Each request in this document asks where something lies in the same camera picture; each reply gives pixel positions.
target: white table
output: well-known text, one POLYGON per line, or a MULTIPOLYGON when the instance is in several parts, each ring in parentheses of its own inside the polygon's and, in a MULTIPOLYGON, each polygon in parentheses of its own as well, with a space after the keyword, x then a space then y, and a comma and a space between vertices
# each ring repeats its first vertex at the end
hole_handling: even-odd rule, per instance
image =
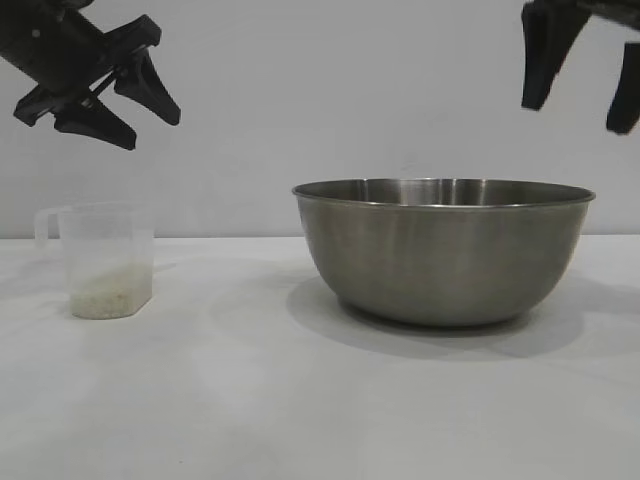
POLYGON ((640 478, 640 237, 459 333, 345 311, 297 238, 160 240, 123 320, 53 257, 0 242, 1 480, 640 478))

